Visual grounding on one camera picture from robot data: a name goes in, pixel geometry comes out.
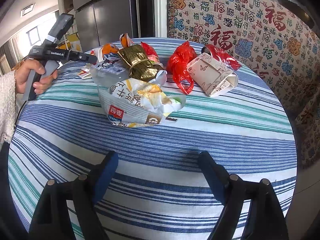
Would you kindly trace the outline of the white fuzzy sleeve forearm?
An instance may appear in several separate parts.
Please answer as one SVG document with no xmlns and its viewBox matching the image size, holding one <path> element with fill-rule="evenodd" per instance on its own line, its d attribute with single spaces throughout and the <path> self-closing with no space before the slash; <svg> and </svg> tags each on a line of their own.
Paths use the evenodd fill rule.
<svg viewBox="0 0 320 240">
<path fill-rule="evenodd" d="M 16 79 L 15 71 L 1 76 L 0 92 L 0 129 L 1 147 L 5 142 L 10 143 L 14 134 L 16 121 Z"/>
</svg>

